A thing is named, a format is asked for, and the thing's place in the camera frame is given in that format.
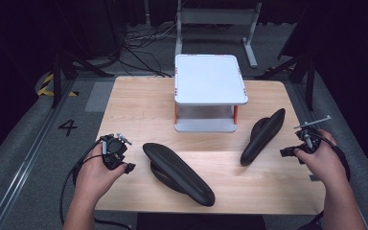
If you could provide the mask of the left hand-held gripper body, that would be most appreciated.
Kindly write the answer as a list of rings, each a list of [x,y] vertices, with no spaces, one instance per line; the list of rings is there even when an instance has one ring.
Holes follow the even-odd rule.
[[[102,141],[102,160],[104,165],[113,171],[124,164],[124,153],[127,151],[127,145],[130,145],[128,139],[121,133],[108,134],[101,136]]]

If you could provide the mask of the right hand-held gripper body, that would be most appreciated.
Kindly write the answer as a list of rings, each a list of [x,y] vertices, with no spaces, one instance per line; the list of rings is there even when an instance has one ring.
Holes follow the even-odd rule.
[[[294,129],[296,130],[295,134],[298,139],[303,141],[301,147],[305,152],[315,153],[321,141],[323,140],[323,136],[320,134],[316,125],[325,121],[330,120],[332,117],[327,115],[323,119],[319,119],[312,122],[304,122],[302,125],[296,126]]]

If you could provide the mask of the black slipper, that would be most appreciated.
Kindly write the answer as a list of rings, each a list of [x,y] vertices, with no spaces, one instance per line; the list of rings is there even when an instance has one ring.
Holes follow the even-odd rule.
[[[286,116],[286,110],[281,108],[270,117],[260,119],[250,133],[249,143],[241,154],[241,165],[249,166],[263,148],[280,131]]]
[[[145,143],[153,175],[170,189],[185,194],[196,203],[211,207],[216,202],[212,189],[173,150],[157,143]]]

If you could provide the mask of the white two-tier shoe rack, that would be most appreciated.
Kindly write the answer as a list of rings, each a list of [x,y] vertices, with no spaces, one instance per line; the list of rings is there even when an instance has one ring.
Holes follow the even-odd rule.
[[[234,132],[238,108],[248,102],[232,55],[177,55],[174,128],[180,132]]]

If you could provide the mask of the person's right hand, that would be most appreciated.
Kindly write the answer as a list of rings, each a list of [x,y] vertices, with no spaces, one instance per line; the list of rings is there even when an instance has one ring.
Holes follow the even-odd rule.
[[[343,193],[350,187],[345,168],[326,141],[320,142],[315,153],[306,153],[300,149],[294,153],[323,182],[328,193]]]

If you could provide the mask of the person's left hand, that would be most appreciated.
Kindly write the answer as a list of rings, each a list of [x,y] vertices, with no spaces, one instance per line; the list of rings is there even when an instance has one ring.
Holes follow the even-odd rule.
[[[104,165],[101,153],[101,148],[96,147],[87,154],[87,160],[82,165],[77,178],[74,194],[74,200],[78,203],[93,208],[127,168],[127,164],[122,164],[110,171]]]

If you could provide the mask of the black tripod stand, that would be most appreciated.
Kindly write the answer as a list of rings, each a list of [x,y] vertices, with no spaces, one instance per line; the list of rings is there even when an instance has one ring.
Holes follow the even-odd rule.
[[[52,108],[56,108],[62,98],[61,74],[64,74],[65,78],[68,80],[74,80],[78,75],[74,62],[77,62],[88,71],[95,73],[97,76],[111,77],[111,74],[106,73],[99,67],[89,63],[87,60],[84,60],[69,51],[63,49],[57,50],[53,55],[54,98]]]
[[[293,57],[286,62],[274,67],[272,70],[256,77],[256,80],[268,80],[274,77],[276,74],[286,70],[287,68],[294,66],[289,76],[289,81],[292,83],[300,83],[303,77],[306,77],[306,90],[305,90],[305,102],[309,111],[313,111],[313,86],[315,75],[315,63],[313,61],[312,52],[304,52],[296,57]]]

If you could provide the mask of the grey floor tape patch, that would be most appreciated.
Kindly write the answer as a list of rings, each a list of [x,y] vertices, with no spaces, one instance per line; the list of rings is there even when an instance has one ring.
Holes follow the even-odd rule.
[[[105,112],[113,88],[113,81],[97,81],[94,83],[88,101],[86,112]]]

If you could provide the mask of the person's dark clothing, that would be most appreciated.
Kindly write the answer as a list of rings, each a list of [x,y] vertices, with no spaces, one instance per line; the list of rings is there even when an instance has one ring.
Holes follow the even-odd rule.
[[[136,230],[266,230],[262,216],[140,213]]]

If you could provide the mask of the yellow and black floor tape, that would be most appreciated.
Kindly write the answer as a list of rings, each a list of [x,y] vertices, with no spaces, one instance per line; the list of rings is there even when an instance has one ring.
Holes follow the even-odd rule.
[[[40,88],[36,92],[38,96],[42,96],[42,95],[51,96],[51,97],[55,96],[54,91],[49,91],[48,90],[48,86],[49,86],[49,84],[50,84],[50,82],[53,78],[54,78],[53,73],[51,73],[47,77],[45,77],[43,83],[41,84]],[[77,97],[79,94],[80,94],[80,92],[78,92],[78,91],[71,91],[71,92],[69,92],[68,96]]]

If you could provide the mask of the metal floor rail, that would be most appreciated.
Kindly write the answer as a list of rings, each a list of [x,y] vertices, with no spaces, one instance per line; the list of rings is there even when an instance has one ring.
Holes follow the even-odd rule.
[[[20,194],[25,182],[27,181],[29,174],[31,173],[35,161],[38,158],[45,138],[49,129],[53,125],[64,101],[67,99],[70,90],[74,83],[68,80],[59,93],[54,96],[54,107],[50,108],[47,112],[47,116],[43,120],[43,123],[33,139],[31,146],[29,147],[27,154],[22,158],[21,165],[14,174],[11,184],[6,190],[4,196],[0,200],[0,230],[5,222],[11,208]]]

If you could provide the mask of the grey metal stand frame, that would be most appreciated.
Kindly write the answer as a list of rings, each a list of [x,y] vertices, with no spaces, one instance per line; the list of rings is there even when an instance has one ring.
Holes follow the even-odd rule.
[[[247,25],[249,32],[241,42],[245,50],[249,66],[257,68],[258,63],[252,48],[252,38],[258,23],[262,2],[257,2],[253,9],[187,9],[182,0],[177,0],[176,11],[176,42],[174,54],[180,55],[183,49],[183,24],[221,24],[221,25]]]

